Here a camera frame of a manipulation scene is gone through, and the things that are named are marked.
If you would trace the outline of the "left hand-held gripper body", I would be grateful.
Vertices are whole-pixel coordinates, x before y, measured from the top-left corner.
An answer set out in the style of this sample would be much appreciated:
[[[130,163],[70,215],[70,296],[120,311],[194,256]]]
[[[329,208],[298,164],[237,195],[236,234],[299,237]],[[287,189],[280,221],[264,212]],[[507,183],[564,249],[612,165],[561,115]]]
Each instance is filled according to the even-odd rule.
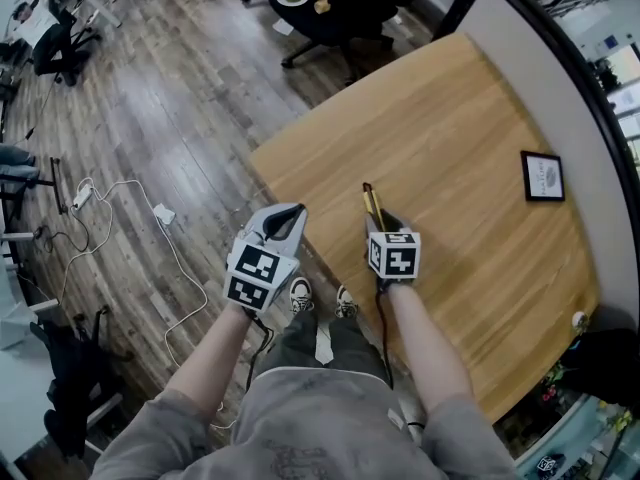
[[[266,312],[300,265],[279,254],[271,239],[254,229],[241,230],[227,256],[223,295],[256,313]]]

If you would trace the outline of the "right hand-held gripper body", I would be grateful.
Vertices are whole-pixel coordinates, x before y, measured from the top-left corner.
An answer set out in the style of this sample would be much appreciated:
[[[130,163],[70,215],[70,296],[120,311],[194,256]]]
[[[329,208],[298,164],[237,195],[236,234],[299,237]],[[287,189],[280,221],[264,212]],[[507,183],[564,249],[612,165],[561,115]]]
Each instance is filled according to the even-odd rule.
[[[372,232],[368,236],[368,265],[380,279],[416,279],[420,253],[417,232]]]

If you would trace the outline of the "yellow utility knife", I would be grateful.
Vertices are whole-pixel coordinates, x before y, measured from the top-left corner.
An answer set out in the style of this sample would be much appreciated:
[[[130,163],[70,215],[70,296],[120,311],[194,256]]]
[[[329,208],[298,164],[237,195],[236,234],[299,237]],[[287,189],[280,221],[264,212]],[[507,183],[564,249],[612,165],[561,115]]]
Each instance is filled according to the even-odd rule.
[[[376,191],[374,190],[373,186],[368,182],[364,182],[362,184],[362,187],[363,187],[363,197],[364,197],[365,207],[369,216],[373,220],[375,228],[378,231],[385,232],[386,226],[384,223],[382,210],[378,202]]]

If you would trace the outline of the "person's left forearm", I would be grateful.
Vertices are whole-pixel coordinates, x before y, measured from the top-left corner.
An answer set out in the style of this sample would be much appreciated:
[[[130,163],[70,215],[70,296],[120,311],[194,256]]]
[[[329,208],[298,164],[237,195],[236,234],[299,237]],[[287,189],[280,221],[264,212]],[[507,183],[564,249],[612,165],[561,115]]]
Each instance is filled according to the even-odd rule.
[[[236,303],[228,303],[192,354],[170,378],[165,391],[180,393],[212,423],[229,386],[250,317]]]

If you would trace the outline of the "person's right forearm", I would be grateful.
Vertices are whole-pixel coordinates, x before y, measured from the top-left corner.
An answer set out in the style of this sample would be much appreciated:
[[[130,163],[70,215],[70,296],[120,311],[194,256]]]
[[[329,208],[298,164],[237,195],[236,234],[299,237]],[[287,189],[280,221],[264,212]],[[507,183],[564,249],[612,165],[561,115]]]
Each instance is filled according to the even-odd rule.
[[[472,383],[458,351],[406,284],[387,290],[415,387],[427,413],[454,398],[474,400]]]

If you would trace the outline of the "person's left shoe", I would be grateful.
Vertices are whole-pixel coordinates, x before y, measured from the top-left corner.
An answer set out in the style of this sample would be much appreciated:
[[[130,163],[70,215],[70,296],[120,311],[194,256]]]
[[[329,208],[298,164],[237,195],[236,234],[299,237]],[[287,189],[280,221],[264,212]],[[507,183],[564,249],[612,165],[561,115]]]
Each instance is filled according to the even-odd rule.
[[[290,286],[289,299],[294,314],[312,311],[314,300],[310,282],[304,277],[295,278]]]

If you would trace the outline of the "person's shoe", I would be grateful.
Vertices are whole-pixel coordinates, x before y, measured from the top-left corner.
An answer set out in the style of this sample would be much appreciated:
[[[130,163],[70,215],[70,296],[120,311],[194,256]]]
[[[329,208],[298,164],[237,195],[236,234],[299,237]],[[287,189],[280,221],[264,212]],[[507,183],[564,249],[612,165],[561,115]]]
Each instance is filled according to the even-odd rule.
[[[337,318],[356,318],[359,312],[359,305],[354,301],[351,294],[344,285],[341,285],[336,294],[336,310]]]
[[[290,286],[289,299],[294,314],[312,311],[314,300],[310,282],[304,277],[295,278]]]

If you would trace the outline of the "person's right shoe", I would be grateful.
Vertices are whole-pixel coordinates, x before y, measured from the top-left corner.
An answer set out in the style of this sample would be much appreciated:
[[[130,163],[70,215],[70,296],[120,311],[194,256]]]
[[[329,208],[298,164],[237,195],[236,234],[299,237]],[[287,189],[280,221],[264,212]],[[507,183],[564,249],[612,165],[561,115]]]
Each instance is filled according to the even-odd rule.
[[[344,285],[341,285],[336,294],[336,310],[337,318],[356,318],[359,312],[359,305],[354,301],[351,294]]]

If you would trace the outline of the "person's grey trousers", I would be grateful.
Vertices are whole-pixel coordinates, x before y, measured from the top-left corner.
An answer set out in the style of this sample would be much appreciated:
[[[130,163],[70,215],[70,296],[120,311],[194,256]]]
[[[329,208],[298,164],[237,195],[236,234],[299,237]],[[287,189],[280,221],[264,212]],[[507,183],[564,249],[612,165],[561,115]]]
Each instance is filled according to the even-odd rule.
[[[317,328],[315,312],[295,314],[258,364],[256,375],[281,367],[328,368],[369,374],[389,382],[380,353],[365,338],[355,318],[335,318],[329,323],[333,359],[326,364],[316,359]]]

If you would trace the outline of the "white power strip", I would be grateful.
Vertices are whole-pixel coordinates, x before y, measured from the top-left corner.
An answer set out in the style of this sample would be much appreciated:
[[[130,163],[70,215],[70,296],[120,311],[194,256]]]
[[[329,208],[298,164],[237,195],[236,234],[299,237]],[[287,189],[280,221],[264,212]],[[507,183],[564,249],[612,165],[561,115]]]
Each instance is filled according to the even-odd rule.
[[[93,189],[93,185],[89,182],[83,183],[77,188],[76,195],[72,201],[72,208],[74,211],[79,211],[84,206],[84,204],[90,199]]]

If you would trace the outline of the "wooden table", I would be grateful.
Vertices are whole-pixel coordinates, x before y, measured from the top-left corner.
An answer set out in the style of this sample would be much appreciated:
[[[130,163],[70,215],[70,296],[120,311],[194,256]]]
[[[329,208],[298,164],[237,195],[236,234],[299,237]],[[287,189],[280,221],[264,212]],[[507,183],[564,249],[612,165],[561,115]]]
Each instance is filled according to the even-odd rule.
[[[454,0],[434,37],[454,32],[493,62],[560,157],[589,241],[601,319],[640,330],[640,177],[583,56],[535,0]]]

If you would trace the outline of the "red and white flower bunch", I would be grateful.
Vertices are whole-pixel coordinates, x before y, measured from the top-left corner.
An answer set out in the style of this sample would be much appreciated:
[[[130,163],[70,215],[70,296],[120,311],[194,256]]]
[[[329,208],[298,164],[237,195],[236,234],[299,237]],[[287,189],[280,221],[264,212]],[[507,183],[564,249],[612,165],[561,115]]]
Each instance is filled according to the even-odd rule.
[[[566,412],[579,398],[575,391],[563,384],[567,368],[557,361],[541,380],[541,399],[546,407]]]

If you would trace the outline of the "black screen stand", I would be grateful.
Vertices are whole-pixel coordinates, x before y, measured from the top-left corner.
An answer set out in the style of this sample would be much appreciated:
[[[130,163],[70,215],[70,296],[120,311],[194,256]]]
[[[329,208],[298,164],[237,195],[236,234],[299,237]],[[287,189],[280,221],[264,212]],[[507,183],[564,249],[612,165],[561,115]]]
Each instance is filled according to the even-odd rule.
[[[11,221],[13,218],[16,218],[17,220],[21,218],[22,206],[26,190],[35,186],[44,186],[51,188],[54,193],[54,199],[58,214],[63,215],[68,212],[68,206],[65,204],[61,192],[61,159],[58,157],[50,157],[49,162],[51,172],[50,180],[0,174],[0,209],[4,209],[7,202],[13,204],[13,208],[11,213],[9,214],[8,221]],[[15,192],[6,191],[4,189],[4,185],[6,183],[9,183],[10,185],[17,184],[18,190],[16,190]]]

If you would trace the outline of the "black bag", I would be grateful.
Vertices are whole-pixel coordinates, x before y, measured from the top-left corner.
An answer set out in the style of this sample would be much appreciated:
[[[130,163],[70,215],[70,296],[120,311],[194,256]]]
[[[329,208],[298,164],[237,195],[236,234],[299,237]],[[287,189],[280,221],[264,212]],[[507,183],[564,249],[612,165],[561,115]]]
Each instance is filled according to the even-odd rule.
[[[559,363],[562,387],[626,407],[640,418],[640,339],[633,331],[581,334]]]

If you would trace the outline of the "black picture frame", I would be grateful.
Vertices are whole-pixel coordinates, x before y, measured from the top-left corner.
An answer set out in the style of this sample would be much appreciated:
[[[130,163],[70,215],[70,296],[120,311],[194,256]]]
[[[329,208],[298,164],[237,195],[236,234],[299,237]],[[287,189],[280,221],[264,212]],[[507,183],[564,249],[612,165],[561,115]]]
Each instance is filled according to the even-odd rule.
[[[525,199],[529,202],[565,200],[562,163],[559,156],[520,152]]]

